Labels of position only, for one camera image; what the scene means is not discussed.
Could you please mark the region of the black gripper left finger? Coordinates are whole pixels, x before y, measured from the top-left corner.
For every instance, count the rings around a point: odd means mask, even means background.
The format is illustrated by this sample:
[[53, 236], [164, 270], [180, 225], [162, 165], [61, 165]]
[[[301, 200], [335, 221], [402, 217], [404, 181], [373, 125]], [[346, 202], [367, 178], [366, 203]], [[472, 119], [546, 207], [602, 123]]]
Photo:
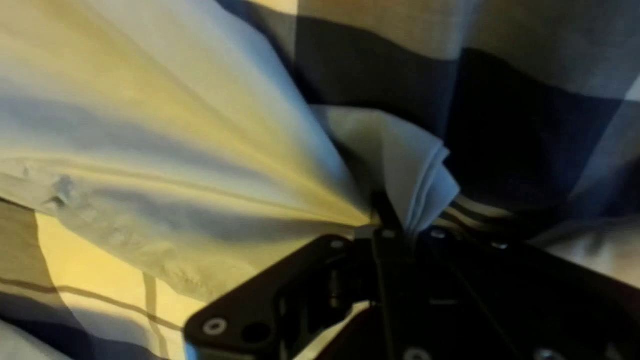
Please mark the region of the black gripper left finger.
[[343, 323], [312, 360], [387, 360], [375, 243], [326, 233], [206, 304], [184, 323], [194, 360], [293, 360]]

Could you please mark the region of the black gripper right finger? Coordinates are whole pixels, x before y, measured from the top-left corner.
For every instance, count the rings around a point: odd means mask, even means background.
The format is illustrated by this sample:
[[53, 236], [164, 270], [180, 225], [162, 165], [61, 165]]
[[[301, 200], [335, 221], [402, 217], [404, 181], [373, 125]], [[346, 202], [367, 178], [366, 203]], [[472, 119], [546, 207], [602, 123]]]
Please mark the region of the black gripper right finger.
[[527, 243], [429, 227], [391, 344], [408, 360], [640, 360], [640, 289]]

